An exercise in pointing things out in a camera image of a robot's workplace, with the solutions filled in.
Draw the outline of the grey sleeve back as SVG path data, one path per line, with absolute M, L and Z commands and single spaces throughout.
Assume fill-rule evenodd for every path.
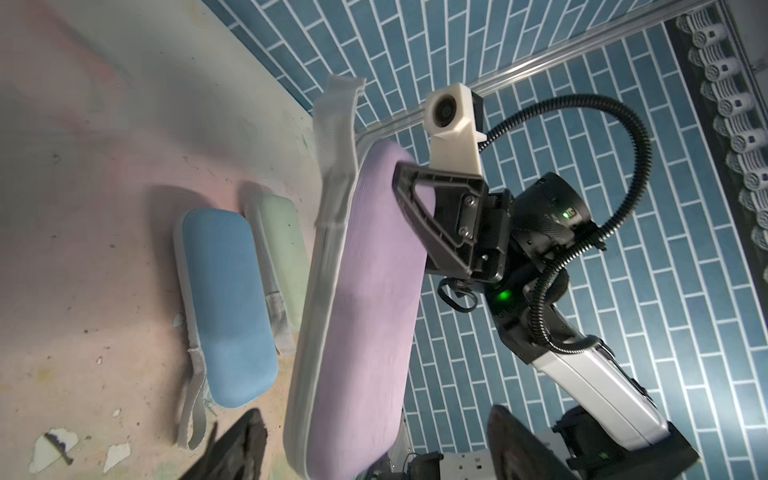
M 294 203 L 260 192 L 244 207 L 256 245 L 277 352 L 292 357 L 301 328 L 310 262 Z

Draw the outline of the white sleeve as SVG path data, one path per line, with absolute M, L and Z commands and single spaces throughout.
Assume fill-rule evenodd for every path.
M 278 377 L 278 356 L 248 222 L 226 210 L 196 208 L 174 232 L 192 376 L 177 442 L 196 449 L 206 437 L 207 402 L 236 409 Z

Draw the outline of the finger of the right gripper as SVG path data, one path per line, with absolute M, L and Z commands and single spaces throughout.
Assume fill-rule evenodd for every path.
M 418 183 L 394 192 L 400 209 L 425 247 L 428 269 L 446 277 L 472 276 L 474 195 L 466 188 Z
M 488 193 L 488 185 L 479 175 L 435 170 L 405 161 L 398 162 L 392 178 L 393 191 L 408 192 L 418 183 L 434 188 L 466 188 L 478 197 Z

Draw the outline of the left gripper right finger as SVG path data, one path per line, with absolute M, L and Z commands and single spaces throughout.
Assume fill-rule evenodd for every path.
M 506 407 L 493 405 L 487 437 L 497 479 L 575 479 L 571 470 Z

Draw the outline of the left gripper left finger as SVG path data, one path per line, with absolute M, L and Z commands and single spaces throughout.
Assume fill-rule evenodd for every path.
M 180 480 L 259 479 L 268 441 L 268 431 L 257 408 L 246 411 L 220 438 L 218 425 L 198 461 Z

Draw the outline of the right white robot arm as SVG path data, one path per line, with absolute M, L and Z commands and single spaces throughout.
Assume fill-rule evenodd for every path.
M 569 286 L 558 257 L 597 230 L 569 183 L 548 173 L 520 195 L 493 194 L 480 176 L 400 162 L 392 189 L 440 277 L 440 298 L 461 313 L 485 303 L 503 345 L 573 398 L 553 426 L 565 464 L 550 473 L 673 479 L 696 464 L 698 452 L 604 341 L 557 309 Z

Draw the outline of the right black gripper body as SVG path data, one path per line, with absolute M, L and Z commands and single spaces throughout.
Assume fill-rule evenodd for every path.
M 539 319 L 531 307 L 546 269 L 594 226 L 586 203 L 554 173 L 517 197 L 504 191 L 467 199 L 473 246 L 467 305 L 484 299 L 503 345 L 528 365 L 550 363 L 553 344 L 578 351 L 592 346 L 555 307 L 569 286 L 565 268 L 545 284 Z

